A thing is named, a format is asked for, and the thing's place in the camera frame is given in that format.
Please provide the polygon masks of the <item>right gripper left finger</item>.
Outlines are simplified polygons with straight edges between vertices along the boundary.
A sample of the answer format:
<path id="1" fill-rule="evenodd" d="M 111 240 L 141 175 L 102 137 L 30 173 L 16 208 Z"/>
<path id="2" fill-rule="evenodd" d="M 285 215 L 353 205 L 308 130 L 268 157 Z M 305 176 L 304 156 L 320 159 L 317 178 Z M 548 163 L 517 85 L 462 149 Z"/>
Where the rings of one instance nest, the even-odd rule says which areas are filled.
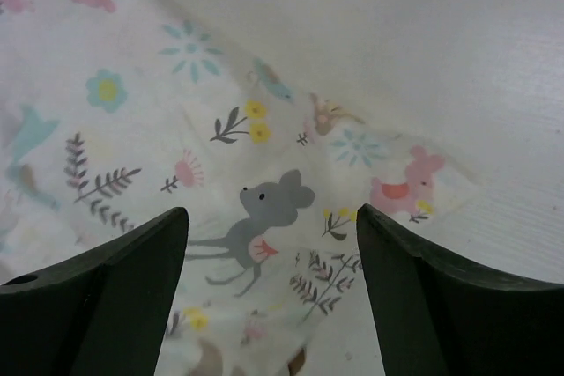
<path id="1" fill-rule="evenodd" d="M 3 375 L 152 375 L 182 272 L 189 215 L 1 286 Z"/>

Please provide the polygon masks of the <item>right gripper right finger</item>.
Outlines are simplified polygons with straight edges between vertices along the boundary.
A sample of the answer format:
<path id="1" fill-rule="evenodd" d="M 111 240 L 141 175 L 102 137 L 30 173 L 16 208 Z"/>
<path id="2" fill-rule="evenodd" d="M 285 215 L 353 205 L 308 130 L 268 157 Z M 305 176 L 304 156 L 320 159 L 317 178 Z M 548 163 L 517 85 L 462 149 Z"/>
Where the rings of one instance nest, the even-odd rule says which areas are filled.
<path id="1" fill-rule="evenodd" d="M 563 286 L 493 269 L 369 204 L 357 241 L 388 375 L 561 375 Z"/>

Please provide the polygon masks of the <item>floral animal print cloth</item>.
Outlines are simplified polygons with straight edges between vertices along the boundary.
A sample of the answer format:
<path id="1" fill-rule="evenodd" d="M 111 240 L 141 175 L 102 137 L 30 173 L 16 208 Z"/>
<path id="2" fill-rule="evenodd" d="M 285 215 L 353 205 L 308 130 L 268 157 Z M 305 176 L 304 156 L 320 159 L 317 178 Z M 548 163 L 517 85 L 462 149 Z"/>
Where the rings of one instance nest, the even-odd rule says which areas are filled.
<path id="1" fill-rule="evenodd" d="M 166 0 L 1 0 L 1 277 L 183 207 L 157 374 L 283 375 L 361 274 L 362 205 L 413 228 L 475 189 L 367 112 Z"/>

